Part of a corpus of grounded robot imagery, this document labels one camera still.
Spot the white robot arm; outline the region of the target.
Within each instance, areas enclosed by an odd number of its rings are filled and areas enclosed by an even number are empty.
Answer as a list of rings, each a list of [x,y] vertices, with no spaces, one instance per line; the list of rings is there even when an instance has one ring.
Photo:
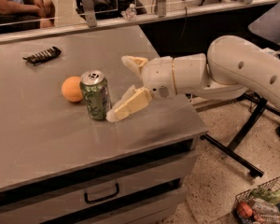
[[[239,36],[215,39],[205,54],[152,60],[125,55],[121,60],[143,86],[126,90],[106,113],[110,122],[144,109],[153,99],[178,94],[229,100],[251,90],[280,110],[280,59]]]

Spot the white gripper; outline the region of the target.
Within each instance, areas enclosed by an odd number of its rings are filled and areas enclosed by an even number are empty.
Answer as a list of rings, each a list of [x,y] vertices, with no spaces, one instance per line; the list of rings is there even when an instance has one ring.
[[[126,119],[144,109],[152,96],[164,99],[178,94],[196,94],[206,87],[209,79],[203,53],[177,58],[166,56],[149,62],[147,58],[125,55],[121,60],[138,78],[142,78],[145,87],[137,89],[132,85],[126,90],[106,113],[109,122]]]

